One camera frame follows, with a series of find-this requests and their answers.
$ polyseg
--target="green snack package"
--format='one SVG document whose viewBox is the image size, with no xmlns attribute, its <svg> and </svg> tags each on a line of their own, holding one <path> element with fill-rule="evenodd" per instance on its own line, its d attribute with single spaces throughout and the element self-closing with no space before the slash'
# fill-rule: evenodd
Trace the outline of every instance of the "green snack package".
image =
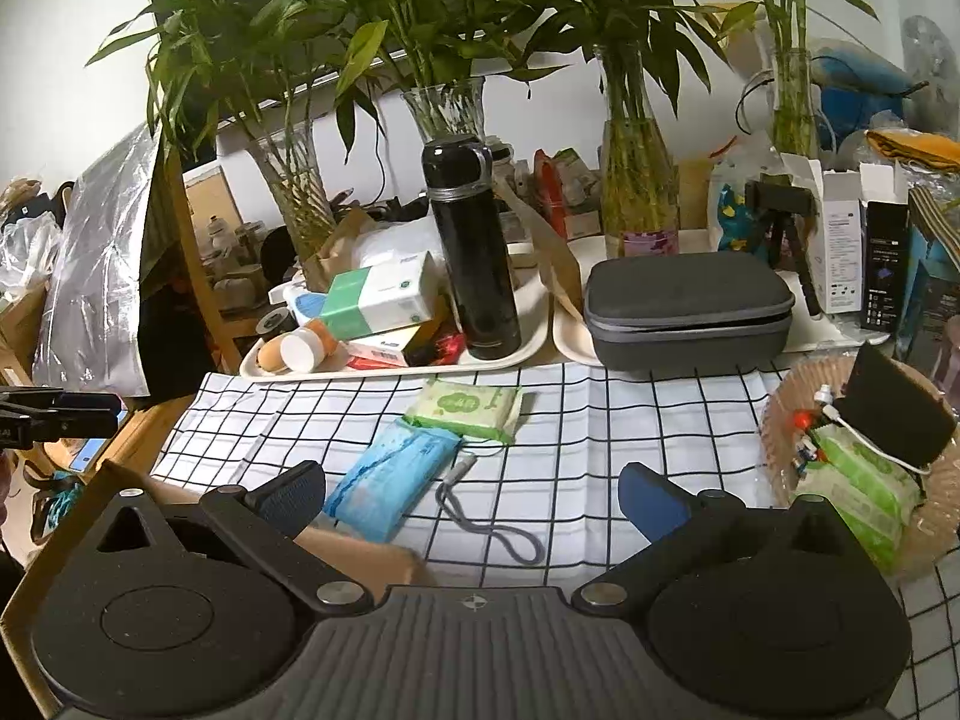
<svg viewBox="0 0 960 720">
<path fill-rule="evenodd" d="M 794 495 L 827 498 L 871 559 L 891 570 L 904 526 L 920 503 L 920 488 L 840 425 L 824 425 L 813 436 L 829 462 L 809 464 Z"/>
<path fill-rule="evenodd" d="M 416 427 L 439 427 L 459 436 L 512 443 L 523 391 L 518 386 L 477 386 L 434 379 L 403 415 Z"/>
</svg>

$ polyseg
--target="glass vase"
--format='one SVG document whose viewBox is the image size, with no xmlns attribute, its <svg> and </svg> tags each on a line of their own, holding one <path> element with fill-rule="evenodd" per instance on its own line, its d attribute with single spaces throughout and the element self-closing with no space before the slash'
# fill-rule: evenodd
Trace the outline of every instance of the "glass vase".
<svg viewBox="0 0 960 720">
<path fill-rule="evenodd" d="M 448 135 L 476 135 L 484 139 L 483 76 L 437 86 L 416 87 L 403 93 L 422 141 Z"/>
<path fill-rule="evenodd" d="M 640 48 L 597 47 L 608 119 L 601 153 L 608 257 L 680 251 L 677 169 L 650 109 Z"/>
<path fill-rule="evenodd" d="M 248 145 L 305 264 L 336 226 L 326 200 L 310 122 L 302 122 Z"/>
<path fill-rule="evenodd" d="M 780 153 L 819 156 L 810 98 L 810 54 L 791 49 L 774 56 L 774 118 L 770 140 Z"/>
</svg>

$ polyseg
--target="white wall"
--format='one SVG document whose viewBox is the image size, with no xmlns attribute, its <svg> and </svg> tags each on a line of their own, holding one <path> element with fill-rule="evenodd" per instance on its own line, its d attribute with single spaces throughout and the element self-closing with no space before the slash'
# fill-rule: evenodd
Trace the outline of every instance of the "white wall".
<svg viewBox="0 0 960 720">
<path fill-rule="evenodd" d="M 39 175 L 55 189 L 142 121 L 145 44 L 91 68 L 83 65 L 104 35 L 146 1 L 0 0 L 0 184 L 18 175 Z M 899 23 L 923 13 L 937 20 L 960 49 L 960 0 L 868 1 L 882 23 L 839 0 L 811 0 L 811 6 L 827 17 L 811 16 L 811 31 L 832 37 L 851 33 L 899 62 Z M 537 148 L 553 152 L 574 146 L 595 166 L 604 120 L 597 67 L 584 66 L 577 56 L 559 59 L 571 66 L 534 83 L 529 100 L 523 84 L 488 80 L 487 132 L 513 143 L 521 158 L 529 159 Z M 711 151 L 736 133 L 733 108 L 742 83 L 719 61 L 709 60 L 709 68 L 712 95 L 685 69 L 679 120 L 663 95 L 651 93 L 677 158 Z M 385 194 L 408 199 L 422 183 L 421 142 L 398 97 L 392 95 L 380 104 L 388 134 L 387 143 L 381 142 L 387 167 Z M 754 124 L 763 124 L 762 95 L 752 97 L 748 111 Z M 355 187 L 358 199 L 373 199 L 380 187 L 379 167 L 373 160 L 373 123 L 358 115 L 356 146 L 347 165 L 333 117 L 318 119 L 314 134 L 328 192 Z M 248 154 L 238 150 L 236 138 L 224 133 L 218 151 L 241 214 L 280 223 L 266 184 Z"/>
</svg>

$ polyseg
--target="green logo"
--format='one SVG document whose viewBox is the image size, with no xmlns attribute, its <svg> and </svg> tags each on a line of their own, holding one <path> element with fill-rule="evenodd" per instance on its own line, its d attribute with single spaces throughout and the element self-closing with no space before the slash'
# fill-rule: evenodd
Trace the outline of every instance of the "green logo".
<svg viewBox="0 0 960 720">
<path fill-rule="evenodd" d="M 469 413 L 480 408 L 480 398 L 465 392 L 453 392 L 450 395 L 443 395 L 437 401 L 437 405 L 449 412 Z"/>
</svg>

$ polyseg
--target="round basket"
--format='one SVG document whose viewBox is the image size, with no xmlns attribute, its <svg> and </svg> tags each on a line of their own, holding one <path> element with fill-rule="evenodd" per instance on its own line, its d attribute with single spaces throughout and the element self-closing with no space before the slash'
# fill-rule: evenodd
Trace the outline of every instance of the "round basket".
<svg viewBox="0 0 960 720">
<path fill-rule="evenodd" d="M 790 505 L 790 493 L 797 485 L 793 469 L 793 413 L 809 409 L 813 395 L 829 384 L 834 392 L 843 391 L 853 370 L 854 357 L 825 357 L 800 362 L 789 372 L 767 403 L 760 424 L 760 441 L 766 455 L 766 471 L 776 502 Z M 913 381 L 934 395 L 952 415 L 949 404 L 936 386 L 907 365 L 898 364 Z M 952 549 L 960 522 L 960 428 L 949 445 L 931 466 L 925 478 L 926 500 L 915 509 L 896 556 L 893 576 L 908 579 L 933 569 L 933 563 Z"/>
</svg>

